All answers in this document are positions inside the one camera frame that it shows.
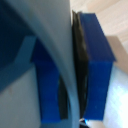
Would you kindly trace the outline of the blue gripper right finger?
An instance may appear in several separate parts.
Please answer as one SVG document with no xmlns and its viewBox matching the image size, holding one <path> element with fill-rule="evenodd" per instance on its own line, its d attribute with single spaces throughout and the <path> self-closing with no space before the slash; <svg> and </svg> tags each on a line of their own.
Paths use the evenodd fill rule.
<svg viewBox="0 0 128 128">
<path fill-rule="evenodd" d="M 80 117 L 102 120 L 116 58 L 94 13 L 73 13 L 72 31 Z"/>
</svg>

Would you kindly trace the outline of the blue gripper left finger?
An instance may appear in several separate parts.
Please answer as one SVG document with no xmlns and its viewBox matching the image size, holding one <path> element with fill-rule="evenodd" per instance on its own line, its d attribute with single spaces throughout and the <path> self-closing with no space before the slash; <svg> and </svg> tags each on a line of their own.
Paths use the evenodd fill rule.
<svg viewBox="0 0 128 128">
<path fill-rule="evenodd" d="M 32 55 L 36 66 L 42 123 L 59 122 L 68 118 L 67 91 L 53 59 L 36 39 Z"/>
</svg>

